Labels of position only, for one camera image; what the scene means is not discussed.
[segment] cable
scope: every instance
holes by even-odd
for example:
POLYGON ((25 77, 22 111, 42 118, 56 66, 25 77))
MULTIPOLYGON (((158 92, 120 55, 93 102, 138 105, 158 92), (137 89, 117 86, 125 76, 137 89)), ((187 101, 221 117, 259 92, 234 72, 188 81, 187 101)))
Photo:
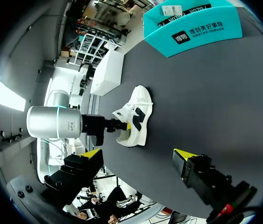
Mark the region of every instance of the cable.
POLYGON ((61 162, 59 162, 59 161, 57 160, 57 157, 58 157, 58 156, 55 157, 55 160, 63 166, 64 164, 62 164, 61 162))
POLYGON ((156 224, 156 223, 161 223, 161 222, 164 222, 164 221, 166 221, 166 220, 169 220, 170 218, 174 218, 175 216, 170 216, 169 218, 166 218, 166 219, 164 219, 164 220, 161 220, 161 221, 158 221, 158 222, 155 222, 155 223, 151 223, 151 224, 156 224))
MULTIPOLYGON (((151 224, 161 223, 161 222, 164 222, 164 221, 169 220, 169 219, 171 219, 171 218, 174 218, 174 217, 176 217, 176 216, 178 216, 178 215, 180 215, 180 214, 176 214, 175 216, 171 216, 171 217, 169 217, 169 218, 167 218, 167 219, 164 219, 164 220, 161 220, 161 221, 158 221, 158 222, 155 222, 155 223, 151 223, 151 224)), ((187 220, 187 221, 184 221, 184 222, 181 222, 181 223, 178 223, 178 224, 184 224, 184 223, 186 223, 186 222, 188 222, 188 221, 192 221, 192 220, 195 220, 195 219, 196 219, 196 222, 197 222, 197 218, 193 218, 193 219, 189 219, 189 220, 187 220)))
POLYGON ((54 143, 52 143, 49 139, 46 139, 46 141, 48 141, 49 143, 51 143, 53 146, 57 147, 57 148, 61 151, 63 157, 65 157, 65 156, 64 156, 64 152, 62 151, 62 149, 61 149, 60 147, 58 147, 57 145, 55 145, 54 143))
POLYGON ((146 202, 146 203, 153 203, 154 202, 154 201, 148 202, 148 201, 143 200, 142 198, 140 200, 142 200, 143 202, 146 202))
POLYGON ((158 214, 155 215, 157 218, 160 218, 160 219, 165 219, 165 218, 168 218, 170 215, 167 215, 167 216, 158 216, 158 214))

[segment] wall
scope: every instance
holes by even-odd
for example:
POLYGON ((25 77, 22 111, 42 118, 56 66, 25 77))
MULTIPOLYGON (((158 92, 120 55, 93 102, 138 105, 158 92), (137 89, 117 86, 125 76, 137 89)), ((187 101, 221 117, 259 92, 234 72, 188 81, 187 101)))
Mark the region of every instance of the wall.
POLYGON ((30 163, 33 155, 34 154, 30 154, 30 145, 26 146, 19 153, 17 153, 11 161, 5 163, 1 167, 6 183, 20 175, 29 175, 32 178, 37 178, 36 170, 33 164, 30 163))
POLYGON ((42 47, 45 60, 54 60, 57 52, 62 17, 68 0, 52 0, 52 7, 43 15, 42 47))
MULTIPOLYGON (((65 1, 55 1, 58 11, 62 11, 64 4, 59 2, 65 1)), ((24 112, 0 105, 0 131, 10 136, 18 134, 21 127, 24 135, 23 139, 11 144, 3 142, 0 136, 0 178, 3 182, 21 174, 35 176, 36 144, 33 143, 35 138, 30 137, 27 132, 26 115, 30 106, 43 104, 48 82, 54 71, 53 61, 45 61, 45 58, 48 58, 45 51, 50 49, 53 54, 57 53, 56 44, 45 43, 51 38, 50 32, 59 36, 56 29, 45 29, 47 20, 43 14, 51 6, 51 1, 45 0, 30 8, 30 12, 19 19, 18 24, 9 31, 0 48, 0 81, 26 100, 24 112)), ((56 20, 50 25, 57 27, 56 20)))

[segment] white label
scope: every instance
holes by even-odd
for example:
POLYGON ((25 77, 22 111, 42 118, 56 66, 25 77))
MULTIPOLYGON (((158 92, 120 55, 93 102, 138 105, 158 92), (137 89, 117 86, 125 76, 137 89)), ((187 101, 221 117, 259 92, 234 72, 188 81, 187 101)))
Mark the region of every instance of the white label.
POLYGON ((162 6, 165 16, 182 15, 181 6, 162 6))

